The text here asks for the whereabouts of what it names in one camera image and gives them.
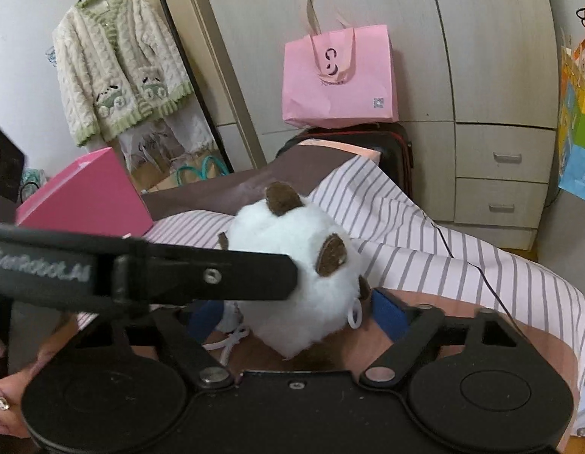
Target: white wooden wardrobe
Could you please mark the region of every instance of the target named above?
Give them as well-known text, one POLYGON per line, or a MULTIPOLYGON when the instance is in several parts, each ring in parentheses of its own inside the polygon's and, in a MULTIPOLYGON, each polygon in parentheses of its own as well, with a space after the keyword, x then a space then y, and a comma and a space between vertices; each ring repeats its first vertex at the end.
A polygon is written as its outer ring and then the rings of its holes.
MULTIPOLYGON (((208 0, 267 161, 282 122, 284 44, 307 0, 208 0)), ((314 0, 322 31, 385 23, 399 117, 413 142, 416 202, 500 247, 528 248, 546 195, 557 116, 549 0, 314 0)))

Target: drawer handle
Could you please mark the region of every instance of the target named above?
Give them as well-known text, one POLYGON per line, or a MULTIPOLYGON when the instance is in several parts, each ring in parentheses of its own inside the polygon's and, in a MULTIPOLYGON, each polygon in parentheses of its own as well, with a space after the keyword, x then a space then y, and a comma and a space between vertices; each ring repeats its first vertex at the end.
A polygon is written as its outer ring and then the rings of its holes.
POLYGON ((514 204, 489 204, 488 206, 493 213, 513 213, 515 211, 514 204))
POLYGON ((521 154, 517 155, 494 154, 494 160, 496 162, 505 164, 521 164, 521 154))

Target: black suitcase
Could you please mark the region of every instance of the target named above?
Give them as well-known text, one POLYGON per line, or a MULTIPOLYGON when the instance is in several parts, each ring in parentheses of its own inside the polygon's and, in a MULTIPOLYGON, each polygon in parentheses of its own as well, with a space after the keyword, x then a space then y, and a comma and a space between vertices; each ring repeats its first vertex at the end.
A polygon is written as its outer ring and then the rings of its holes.
POLYGON ((278 155, 309 138, 339 141, 350 145, 370 148, 381 153, 378 166, 412 199, 412 143, 401 124, 370 123, 340 129, 309 128, 288 140, 278 155))

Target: cardigan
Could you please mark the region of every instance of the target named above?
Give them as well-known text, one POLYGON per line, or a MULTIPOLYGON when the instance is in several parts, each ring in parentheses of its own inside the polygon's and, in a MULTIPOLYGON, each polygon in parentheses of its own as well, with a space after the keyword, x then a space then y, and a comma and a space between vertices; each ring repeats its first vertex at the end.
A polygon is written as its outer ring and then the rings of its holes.
POLYGON ((77 146, 176 111, 192 94, 177 46, 148 0, 83 0, 53 32, 57 77, 77 146))

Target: plush toy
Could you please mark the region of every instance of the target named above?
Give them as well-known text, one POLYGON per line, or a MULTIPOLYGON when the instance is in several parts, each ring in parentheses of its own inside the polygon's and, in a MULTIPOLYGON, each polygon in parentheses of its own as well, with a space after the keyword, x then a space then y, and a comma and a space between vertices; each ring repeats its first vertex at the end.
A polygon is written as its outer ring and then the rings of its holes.
POLYGON ((289 255, 298 285, 283 302, 237 302, 243 324, 265 344, 292 358, 345 327, 361 324, 361 303, 370 289, 349 236, 317 205, 276 182, 265 199, 243 207, 222 249, 289 255))

